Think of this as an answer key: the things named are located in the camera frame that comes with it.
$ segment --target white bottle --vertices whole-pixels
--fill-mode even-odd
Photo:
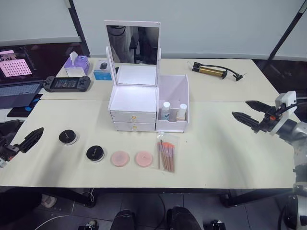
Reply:
[[[162,107],[162,110],[161,110],[161,120],[168,121],[169,113],[170,113],[170,106],[171,106],[171,104],[169,102],[163,103],[163,107]]]
[[[184,121],[186,120],[186,111],[187,111],[187,105],[181,104],[180,108],[177,112],[177,121]]]

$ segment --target small box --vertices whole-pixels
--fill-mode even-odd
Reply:
[[[112,80],[110,73],[110,65],[107,60],[98,60],[94,69],[94,76],[96,80]]]
[[[64,65],[68,77],[82,77],[87,75],[89,67],[90,63],[87,56],[78,55],[74,51],[70,54],[70,57]]]
[[[105,21],[105,24],[109,37],[106,55],[114,83],[108,110],[115,129],[184,132],[189,123],[188,77],[159,75],[161,24],[131,21]],[[139,41],[148,42],[146,48],[140,48]],[[169,120],[160,119],[165,101],[170,102]],[[187,105],[185,120],[177,120],[180,104]]]

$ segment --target white table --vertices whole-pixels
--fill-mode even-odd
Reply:
[[[295,181],[292,147],[277,136],[254,134],[232,117],[232,111],[241,111],[262,118],[243,102],[191,102],[188,130],[175,134],[180,146],[174,174],[136,165],[137,151],[154,153],[157,133],[116,131],[107,105],[99,100],[40,100],[13,143],[39,127],[44,127],[44,134],[26,154],[19,153],[1,169],[0,185],[256,189],[288,188]],[[65,129],[78,134],[73,145],[59,142]],[[85,156],[92,145],[107,150],[98,163]],[[110,162],[117,150],[130,155],[125,167]]]
[[[88,76],[91,78],[91,86],[87,92],[46,92],[42,99],[76,99],[76,100],[109,100],[113,81],[95,80],[93,66],[103,58],[91,57],[91,67]],[[187,62],[194,61],[228,67],[240,74],[245,74],[243,79],[236,81],[228,73],[221,78],[194,72]],[[263,102],[273,101],[279,95],[263,73],[252,60],[244,59],[161,59],[160,74],[187,74],[190,86],[190,101],[225,101],[241,102],[258,100]],[[57,77],[67,77],[62,68]]]

